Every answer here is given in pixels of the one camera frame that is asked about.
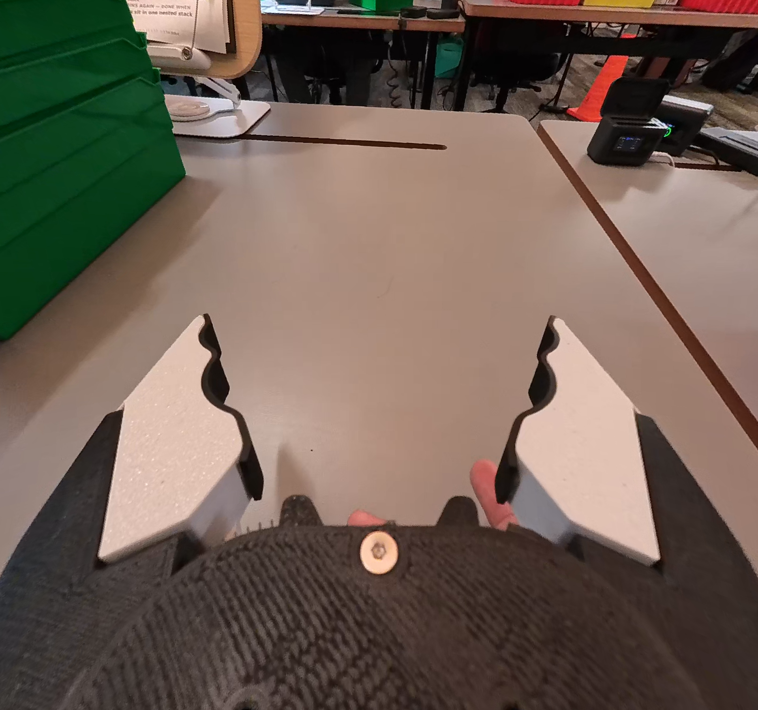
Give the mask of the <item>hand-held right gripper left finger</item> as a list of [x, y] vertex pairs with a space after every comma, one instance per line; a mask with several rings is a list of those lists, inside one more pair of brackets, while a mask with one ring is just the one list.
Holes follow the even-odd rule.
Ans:
[[120, 407], [98, 558], [111, 564], [186, 534], [223, 543], [264, 476], [230, 384], [212, 319], [194, 318]]

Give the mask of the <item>teal bag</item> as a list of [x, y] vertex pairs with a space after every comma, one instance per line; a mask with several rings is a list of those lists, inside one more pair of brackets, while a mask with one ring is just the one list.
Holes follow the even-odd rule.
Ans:
[[437, 43], [434, 77], [436, 80], [455, 78], [462, 58], [463, 40], [459, 36], [440, 37]]

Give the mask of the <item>black flat device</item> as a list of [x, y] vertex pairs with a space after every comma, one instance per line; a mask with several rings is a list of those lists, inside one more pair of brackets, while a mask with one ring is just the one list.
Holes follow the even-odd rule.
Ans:
[[713, 153], [720, 161], [757, 176], [757, 131], [709, 127], [695, 137], [695, 145]]

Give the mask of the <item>wooden-top table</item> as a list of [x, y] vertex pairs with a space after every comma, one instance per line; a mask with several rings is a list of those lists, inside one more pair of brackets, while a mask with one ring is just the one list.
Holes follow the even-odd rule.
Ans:
[[412, 68], [412, 108], [431, 108], [437, 62], [437, 44], [441, 35], [461, 35], [465, 20], [457, 9], [443, 11], [439, 17], [406, 17], [398, 12], [377, 13], [347, 4], [344, 7], [315, 8], [271, 7], [262, 11], [265, 56], [273, 97], [278, 101], [278, 88], [272, 74], [271, 52], [274, 45], [273, 28], [298, 27], [322, 30], [361, 30], [393, 33], [392, 51], [396, 58]]
[[[757, 28], [756, 14], [714, 14], [674, 8], [614, 8], [516, 4], [507, 0], [459, 0], [465, 19], [464, 49], [453, 110], [463, 111], [485, 21], [505, 21], [504, 49], [523, 54], [627, 55], [666, 58], [661, 76], [672, 86], [688, 61], [718, 57], [734, 33]], [[652, 37], [590, 36], [582, 24], [654, 26]]]

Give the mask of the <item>black charger box with display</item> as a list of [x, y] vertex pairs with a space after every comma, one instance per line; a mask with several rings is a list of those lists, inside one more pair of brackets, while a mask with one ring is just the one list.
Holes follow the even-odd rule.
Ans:
[[598, 165], [639, 167], [669, 133], [658, 118], [659, 106], [670, 84], [663, 78], [620, 77], [600, 109], [601, 121], [587, 146]]

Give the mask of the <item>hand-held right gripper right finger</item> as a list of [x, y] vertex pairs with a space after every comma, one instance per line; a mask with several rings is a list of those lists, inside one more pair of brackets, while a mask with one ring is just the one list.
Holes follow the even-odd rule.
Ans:
[[546, 323], [527, 395], [497, 469], [498, 503], [555, 544], [581, 536], [657, 564], [638, 410], [558, 317]]

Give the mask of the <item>instruction sheet on stand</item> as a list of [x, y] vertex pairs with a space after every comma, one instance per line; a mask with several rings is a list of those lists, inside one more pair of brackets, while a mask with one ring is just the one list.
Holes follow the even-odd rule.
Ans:
[[[232, 47], [226, 54], [203, 52], [212, 59], [215, 75], [230, 81], [247, 73], [257, 60], [261, 50], [262, 21], [259, 0], [229, 0], [229, 2]], [[148, 45], [151, 41], [148, 40], [146, 33], [143, 34]]]

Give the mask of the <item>black office chair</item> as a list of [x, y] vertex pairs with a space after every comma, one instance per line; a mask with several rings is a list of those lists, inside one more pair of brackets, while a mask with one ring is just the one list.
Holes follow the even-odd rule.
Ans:
[[495, 105], [488, 113], [503, 113], [513, 90], [549, 80], [565, 61], [558, 52], [519, 52], [508, 47], [531, 45], [564, 34], [565, 24], [556, 21], [482, 21], [475, 41], [473, 73], [477, 82], [498, 88]]

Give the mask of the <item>person's right hand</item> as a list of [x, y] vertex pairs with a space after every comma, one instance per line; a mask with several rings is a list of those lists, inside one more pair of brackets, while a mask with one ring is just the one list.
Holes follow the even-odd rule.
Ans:
[[[477, 501], [483, 510], [488, 524], [505, 531], [509, 526], [518, 525], [518, 519], [508, 503], [499, 504], [495, 492], [497, 466], [489, 460], [476, 461], [470, 470], [469, 480]], [[349, 526], [382, 526], [387, 521], [361, 509], [355, 510], [348, 518]]]

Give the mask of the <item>black small device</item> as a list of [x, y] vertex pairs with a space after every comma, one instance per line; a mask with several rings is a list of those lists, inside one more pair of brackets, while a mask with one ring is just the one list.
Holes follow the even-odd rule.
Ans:
[[459, 0], [441, 0], [440, 7], [412, 5], [400, 10], [400, 17], [406, 20], [427, 18], [434, 21], [454, 20], [459, 16]]

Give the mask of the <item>orange traffic cone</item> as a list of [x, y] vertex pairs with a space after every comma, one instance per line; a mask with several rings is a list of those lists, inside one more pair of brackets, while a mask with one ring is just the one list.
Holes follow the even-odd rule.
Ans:
[[578, 107], [568, 109], [567, 115], [581, 122], [600, 123], [600, 110], [610, 87], [622, 77], [628, 61], [627, 55], [609, 56], [582, 102]]

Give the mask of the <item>black device with green light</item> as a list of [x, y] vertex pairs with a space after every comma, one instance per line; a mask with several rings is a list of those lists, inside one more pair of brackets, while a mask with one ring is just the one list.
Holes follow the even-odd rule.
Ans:
[[702, 101], [665, 96], [653, 116], [666, 126], [656, 147], [673, 157], [683, 156], [714, 111], [714, 105]]

